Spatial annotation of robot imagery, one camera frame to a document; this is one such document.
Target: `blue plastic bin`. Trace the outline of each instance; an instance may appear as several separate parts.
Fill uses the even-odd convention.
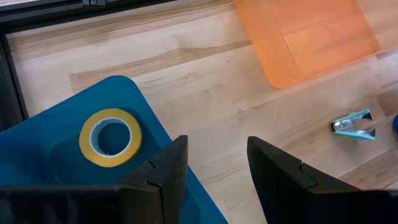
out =
[[[136,156],[113,168],[87,160],[78,144],[84,122],[106,108],[132,114],[143,136]],[[1,133],[0,184],[109,185],[171,142],[136,84],[126,77],[114,76]],[[180,222],[227,223],[191,169]]]

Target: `black metal frame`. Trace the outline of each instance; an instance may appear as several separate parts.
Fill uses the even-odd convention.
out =
[[[0,6],[0,132],[29,118],[6,34],[174,0],[36,0]]]

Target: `tape core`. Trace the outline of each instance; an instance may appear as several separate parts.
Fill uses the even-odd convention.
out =
[[[107,125],[115,124],[115,123],[123,124],[129,129],[129,142],[128,142],[127,146],[119,153],[117,153],[115,155],[109,155],[109,154],[105,153],[100,148],[100,145],[98,144],[98,136],[100,135],[101,130],[104,129]],[[124,120],[122,120],[120,118],[108,117],[108,118],[101,119],[94,125],[93,129],[91,129],[91,131],[90,131],[90,146],[91,146],[92,150],[95,153],[97,153],[98,155],[100,155],[101,157],[105,157],[105,158],[114,158],[116,156],[123,154],[129,148],[131,141],[132,141],[131,128],[127,124],[127,122],[125,122]]]

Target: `masking tape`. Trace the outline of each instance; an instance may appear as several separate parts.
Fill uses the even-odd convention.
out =
[[[111,123],[121,123],[129,129],[127,146],[115,155],[105,154],[98,145],[100,131]],[[84,123],[79,137],[80,150],[91,162],[101,167],[115,167],[127,162],[139,150],[142,131],[137,120],[121,109],[105,109],[91,115]]]

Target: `orange plastic container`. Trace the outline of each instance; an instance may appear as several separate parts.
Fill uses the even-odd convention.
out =
[[[234,0],[234,4],[277,88],[380,51],[356,0]]]

